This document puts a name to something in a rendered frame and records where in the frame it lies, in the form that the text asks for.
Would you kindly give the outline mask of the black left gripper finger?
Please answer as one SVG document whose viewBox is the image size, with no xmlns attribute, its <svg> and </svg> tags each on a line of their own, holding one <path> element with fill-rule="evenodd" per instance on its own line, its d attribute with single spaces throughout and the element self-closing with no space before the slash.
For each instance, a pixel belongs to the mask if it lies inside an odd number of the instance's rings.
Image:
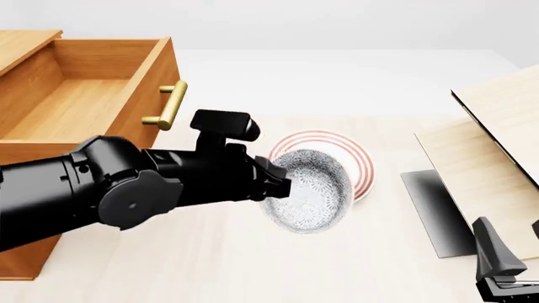
<svg viewBox="0 0 539 303">
<path fill-rule="evenodd" d="M 272 163 L 268 158 L 256 156 L 254 158 L 254 161 L 256 161 L 256 163 L 258 163 L 259 166 L 261 166 L 265 171 L 270 173 L 272 176 L 276 178 L 286 178 L 286 174 L 287 174 L 286 169 L 283 167 L 274 165 L 274 163 Z"/>
<path fill-rule="evenodd" d="M 265 198 L 285 199 L 290 196 L 291 180 L 288 178 L 264 181 Z"/>
</svg>

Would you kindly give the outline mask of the wooden drawer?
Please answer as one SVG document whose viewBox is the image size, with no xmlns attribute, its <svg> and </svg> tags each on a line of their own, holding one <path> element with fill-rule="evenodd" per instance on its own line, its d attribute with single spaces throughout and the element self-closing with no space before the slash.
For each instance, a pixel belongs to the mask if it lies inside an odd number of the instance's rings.
<svg viewBox="0 0 539 303">
<path fill-rule="evenodd" d="M 79 143 L 123 136 L 140 148 L 157 138 L 142 119 L 160 115 L 179 71 L 173 42 L 53 40 L 0 76 L 0 142 Z"/>
</svg>

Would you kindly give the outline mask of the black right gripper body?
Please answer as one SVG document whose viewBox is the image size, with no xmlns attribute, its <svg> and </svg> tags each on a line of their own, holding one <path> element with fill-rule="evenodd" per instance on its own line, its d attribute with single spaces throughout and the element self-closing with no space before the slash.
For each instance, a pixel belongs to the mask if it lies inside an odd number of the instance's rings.
<svg viewBox="0 0 539 303">
<path fill-rule="evenodd" d="M 486 277 L 476 283 L 484 302 L 539 303 L 539 281 L 497 282 Z"/>
</svg>

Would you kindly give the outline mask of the grey patterned bowl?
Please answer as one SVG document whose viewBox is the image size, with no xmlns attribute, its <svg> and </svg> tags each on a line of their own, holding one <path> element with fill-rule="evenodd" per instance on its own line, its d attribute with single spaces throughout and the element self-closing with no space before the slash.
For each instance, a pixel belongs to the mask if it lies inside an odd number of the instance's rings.
<svg viewBox="0 0 539 303">
<path fill-rule="evenodd" d="M 351 181 L 344 167 L 327 153 L 290 151 L 273 163 L 286 170 L 290 196 L 270 197 L 260 208 L 277 226 L 296 234 L 314 234 L 332 228 L 354 201 Z"/>
</svg>

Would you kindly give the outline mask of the wooden cabinet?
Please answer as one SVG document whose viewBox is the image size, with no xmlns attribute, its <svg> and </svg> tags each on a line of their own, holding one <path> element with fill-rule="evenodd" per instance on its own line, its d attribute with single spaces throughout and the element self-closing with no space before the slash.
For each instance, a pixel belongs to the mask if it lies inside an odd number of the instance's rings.
<svg viewBox="0 0 539 303">
<path fill-rule="evenodd" d="M 0 165 L 35 160 L 53 151 L 39 151 L 40 143 L 7 135 L 61 84 L 61 72 L 45 49 L 61 35 L 59 29 L 0 29 Z M 0 252 L 0 281 L 38 277 L 59 239 L 49 237 Z"/>
</svg>

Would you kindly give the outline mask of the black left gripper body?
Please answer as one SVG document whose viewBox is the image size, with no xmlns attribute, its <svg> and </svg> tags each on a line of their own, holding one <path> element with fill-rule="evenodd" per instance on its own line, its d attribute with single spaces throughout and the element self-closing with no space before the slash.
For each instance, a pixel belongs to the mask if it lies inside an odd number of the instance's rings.
<svg viewBox="0 0 539 303">
<path fill-rule="evenodd" d="M 247 154 L 247 147 L 239 143 L 227 143 L 226 151 L 232 160 L 233 201 L 263 201 L 264 190 L 259 181 L 259 165 Z"/>
</svg>

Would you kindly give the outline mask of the pale wooden board black edge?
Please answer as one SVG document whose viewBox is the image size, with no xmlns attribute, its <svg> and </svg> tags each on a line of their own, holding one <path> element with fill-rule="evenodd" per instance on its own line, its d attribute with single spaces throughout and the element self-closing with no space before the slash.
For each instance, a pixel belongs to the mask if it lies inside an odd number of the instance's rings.
<svg viewBox="0 0 539 303">
<path fill-rule="evenodd" d="M 539 65 L 451 95 L 539 189 Z"/>
</svg>

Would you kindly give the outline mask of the white plate with red rings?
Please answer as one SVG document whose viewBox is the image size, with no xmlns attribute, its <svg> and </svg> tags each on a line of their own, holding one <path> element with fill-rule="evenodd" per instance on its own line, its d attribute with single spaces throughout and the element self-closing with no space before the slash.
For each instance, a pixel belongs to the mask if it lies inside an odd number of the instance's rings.
<svg viewBox="0 0 539 303">
<path fill-rule="evenodd" d="M 348 173 L 354 202 L 364 199 L 374 186 L 375 165 L 365 148 L 347 136 L 327 130 L 303 130 L 282 138 L 271 149 L 269 159 L 274 161 L 285 153 L 313 150 L 325 153 L 343 166 Z"/>
</svg>

